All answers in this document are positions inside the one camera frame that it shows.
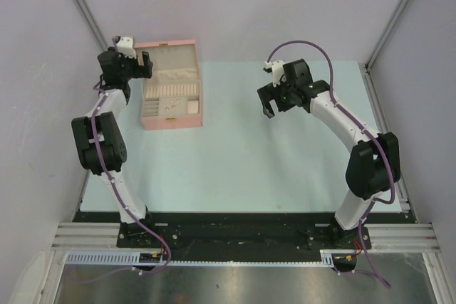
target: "open box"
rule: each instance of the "open box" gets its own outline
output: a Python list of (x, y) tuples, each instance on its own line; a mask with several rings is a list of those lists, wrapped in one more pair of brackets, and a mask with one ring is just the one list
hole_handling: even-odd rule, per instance
[(144, 128), (201, 127), (202, 83), (195, 41), (136, 43), (135, 50), (138, 56), (148, 52), (153, 62), (152, 78), (144, 81), (142, 91)]

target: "gray wall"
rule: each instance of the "gray wall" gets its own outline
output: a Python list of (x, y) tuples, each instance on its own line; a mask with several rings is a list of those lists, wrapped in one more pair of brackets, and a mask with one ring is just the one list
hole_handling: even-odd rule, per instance
[(456, 0), (413, 0), (373, 68), (403, 174), (456, 279)]
[(49, 249), (81, 169), (71, 118), (91, 108), (98, 50), (72, 0), (0, 0), (0, 303)]
[[(291, 39), (315, 41), (334, 60), (366, 61), (399, 0), (86, 1), (105, 37), (195, 38), (203, 61), (263, 61)], [(312, 48), (284, 51), (323, 59)]]

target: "tabletop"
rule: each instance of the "tabletop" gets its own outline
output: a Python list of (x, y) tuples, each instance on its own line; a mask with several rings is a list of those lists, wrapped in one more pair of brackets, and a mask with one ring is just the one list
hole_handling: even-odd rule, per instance
[[(308, 61), (328, 80), (323, 61)], [(147, 131), (140, 123), (142, 83), (118, 125), (128, 149), (125, 176), (150, 211), (336, 211), (348, 187), (349, 153), (327, 126), (301, 108), (268, 119), (257, 89), (271, 82), (262, 62), (201, 63), (203, 127)], [(334, 61), (335, 91), (357, 116), (375, 124), (355, 61)], [(116, 211), (110, 192), (89, 176), (81, 211)], [(398, 200), (373, 211), (399, 212)]]

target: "box lid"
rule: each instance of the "box lid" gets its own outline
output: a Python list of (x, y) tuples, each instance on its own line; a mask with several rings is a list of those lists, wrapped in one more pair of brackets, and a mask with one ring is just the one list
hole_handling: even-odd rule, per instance
[(152, 79), (148, 83), (200, 79), (195, 40), (136, 43), (135, 50), (140, 63), (143, 63), (143, 51), (149, 53), (153, 62)]

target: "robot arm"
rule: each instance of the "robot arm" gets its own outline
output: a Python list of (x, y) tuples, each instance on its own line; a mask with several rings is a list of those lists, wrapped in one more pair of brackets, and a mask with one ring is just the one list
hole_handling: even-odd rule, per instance
[(131, 191), (123, 174), (122, 164), (127, 160), (127, 150), (116, 119), (130, 99), (128, 81), (131, 78), (151, 78), (152, 62), (150, 62), (147, 53), (142, 53), (144, 65), (138, 63), (138, 58), (133, 48), (133, 37), (116, 37), (113, 41), (114, 47), (109, 48), (98, 56), (98, 61), (103, 70), (103, 74), (100, 77), (98, 101), (87, 115), (73, 119), (71, 127), (81, 165), (84, 169), (88, 169), (99, 176), (105, 183), (118, 205), (120, 220), (124, 224), (133, 224), (135, 221), (124, 210), (114, 193), (111, 185), (112, 180), (109, 180), (108, 175), (101, 167), (94, 144), (90, 119), (93, 113), (96, 112), (95, 125), (103, 159), (115, 182), (120, 197), (129, 212), (136, 219), (143, 220), (147, 215), (147, 209), (136, 193)]
[(329, 85), (323, 80), (313, 81), (304, 60), (290, 63), (266, 63), (264, 70), (272, 74), (273, 82), (258, 89), (263, 113), (272, 118), (270, 102), (275, 101), (279, 112), (297, 106), (324, 122), (350, 152), (346, 181), (350, 191), (335, 214), (338, 226), (354, 229), (366, 212), (372, 199), (389, 189), (388, 175), (378, 149), (364, 134), (368, 130), (385, 151), (393, 171), (394, 182), (400, 178), (398, 139), (389, 132), (384, 135), (364, 124), (359, 128), (331, 100)]

